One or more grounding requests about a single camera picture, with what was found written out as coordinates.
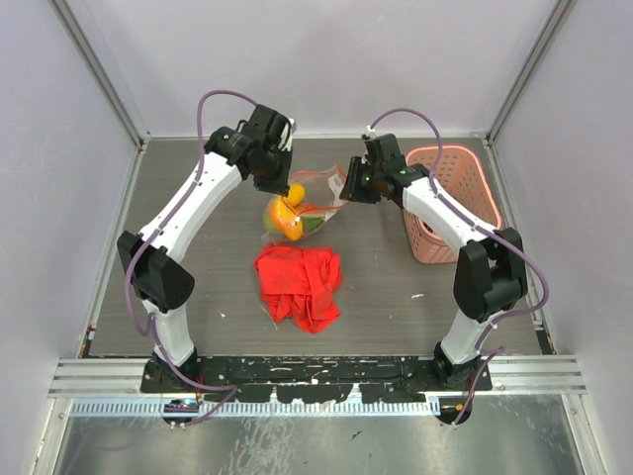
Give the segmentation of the clear zip bag orange zipper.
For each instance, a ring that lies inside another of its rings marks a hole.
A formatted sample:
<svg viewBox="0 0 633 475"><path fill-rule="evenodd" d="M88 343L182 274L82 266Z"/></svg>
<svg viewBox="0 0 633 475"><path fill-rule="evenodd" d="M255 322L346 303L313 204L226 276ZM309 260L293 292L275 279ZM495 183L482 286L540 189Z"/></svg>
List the clear zip bag orange zipper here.
<svg viewBox="0 0 633 475"><path fill-rule="evenodd" d="M274 195L264 209L262 241L299 241L317 232L347 205L340 198L346 178L339 165L293 173L288 195Z"/></svg>

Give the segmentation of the yellow lemon toy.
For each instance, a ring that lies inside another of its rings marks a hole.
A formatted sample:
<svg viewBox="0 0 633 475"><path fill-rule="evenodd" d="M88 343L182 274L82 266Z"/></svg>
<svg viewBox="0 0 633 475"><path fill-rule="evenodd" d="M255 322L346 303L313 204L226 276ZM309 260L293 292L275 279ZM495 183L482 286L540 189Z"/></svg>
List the yellow lemon toy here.
<svg viewBox="0 0 633 475"><path fill-rule="evenodd" d="M306 198L306 189L301 183L293 183L290 186L286 203L295 208L300 206Z"/></svg>

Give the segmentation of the watermelon slice toy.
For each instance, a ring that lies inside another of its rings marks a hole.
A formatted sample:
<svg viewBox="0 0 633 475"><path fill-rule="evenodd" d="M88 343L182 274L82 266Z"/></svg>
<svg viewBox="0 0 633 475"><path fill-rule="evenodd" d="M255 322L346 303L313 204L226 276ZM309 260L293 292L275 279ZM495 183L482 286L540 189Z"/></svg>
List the watermelon slice toy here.
<svg viewBox="0 0 633 475"><path fill-rule="evenodd" d="M305 203L298 208L298 213L303 226L303 236L306 237L325 223L328 209L317 207L312 203Z"/></svg>

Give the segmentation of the orange mango toy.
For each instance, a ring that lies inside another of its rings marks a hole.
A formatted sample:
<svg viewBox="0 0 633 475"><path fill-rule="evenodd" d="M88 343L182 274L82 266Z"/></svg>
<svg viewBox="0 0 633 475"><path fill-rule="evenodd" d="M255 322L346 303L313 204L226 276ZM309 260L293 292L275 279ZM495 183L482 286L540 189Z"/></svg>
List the orange mango toy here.
<svg viewBox="0 0 633 475"><path fill-rule="evenodd" d="M268 207L274 228L289 240L299 240L304 233L303 222L296 210L284 199L276 199Z"/></svg>

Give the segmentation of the green custard apple toy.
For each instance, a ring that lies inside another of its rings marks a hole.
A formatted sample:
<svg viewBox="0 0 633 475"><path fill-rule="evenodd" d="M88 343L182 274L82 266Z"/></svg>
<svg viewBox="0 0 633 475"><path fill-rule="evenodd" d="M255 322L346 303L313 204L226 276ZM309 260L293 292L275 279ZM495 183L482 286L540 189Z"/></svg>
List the green custard apple toy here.
<svg viewBox="0 0 633 475"><path fill-rule="evenodd" d="M265 213L262 217L262 223L264 226L265 231L271 235L271 236L275 236L276 234L278 234L279 230L277 229L275 223L273 222L273 220L270 218L270 215Z"/></svg>

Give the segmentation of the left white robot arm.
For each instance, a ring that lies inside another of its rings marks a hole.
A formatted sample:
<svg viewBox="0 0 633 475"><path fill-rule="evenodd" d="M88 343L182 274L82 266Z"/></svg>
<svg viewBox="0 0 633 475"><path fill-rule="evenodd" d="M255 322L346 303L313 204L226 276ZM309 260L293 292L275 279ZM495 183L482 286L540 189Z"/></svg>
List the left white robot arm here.
<svg viewBox="0 0 633 475"><path fill-rule="evenodd" d="M243 181L288 194L295 129L293 119L257 104L236 127L199 137L198 161L182 186L139 232L122 232L117 240L128 313L136 331L153 339L162 379L176 392L210 389L200 381L187 321L195 278L182 260L203 223Z"/></svg>

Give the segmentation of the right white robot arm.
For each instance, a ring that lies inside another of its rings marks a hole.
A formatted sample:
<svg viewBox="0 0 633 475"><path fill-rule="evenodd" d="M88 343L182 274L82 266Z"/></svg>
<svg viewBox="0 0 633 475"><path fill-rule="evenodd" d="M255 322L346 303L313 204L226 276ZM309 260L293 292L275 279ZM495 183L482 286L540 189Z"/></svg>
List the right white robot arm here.
<svg viewBox="0 0 633 475"><path fill-rule="evenodd" d="M458 312L435 346L424 378L454 390L477 371L485 332L527 292L522 239L499 230L454 199L422 164L408 164L392 134L365 135L366 152L350 160L340 197L387 199L427 223L457 256L453 296Z"/></svg>

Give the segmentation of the red crumpled cloth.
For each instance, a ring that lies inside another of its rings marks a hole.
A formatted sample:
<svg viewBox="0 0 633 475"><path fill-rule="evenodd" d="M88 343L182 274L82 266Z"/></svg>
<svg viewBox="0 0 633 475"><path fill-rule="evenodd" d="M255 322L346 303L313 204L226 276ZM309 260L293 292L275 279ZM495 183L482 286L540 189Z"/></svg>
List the red crumpled cloth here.
<svg viewBox="0 0 633 475"><path fill-rule="evenodd" d="M320 333L339 318L334 294L343 276L340 255L332 248L270 243L253 267L274 323L291 319L306 333Z"/></svg>

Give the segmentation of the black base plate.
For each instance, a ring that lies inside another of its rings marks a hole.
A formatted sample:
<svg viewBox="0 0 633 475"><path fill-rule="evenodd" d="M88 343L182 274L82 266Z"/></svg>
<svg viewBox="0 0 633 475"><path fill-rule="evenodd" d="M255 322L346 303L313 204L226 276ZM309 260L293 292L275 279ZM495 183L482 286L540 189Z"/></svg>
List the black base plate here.
<svg viewBox="0 0 633 475"><path fill-rule="evenodd" d="M235 386L245 403L306 404L347 400L354 389L365 404L422 402L426 392L466 392L476 374L441 381L433 361L419 356L198 356L182 372L199 384Z"/></svg>

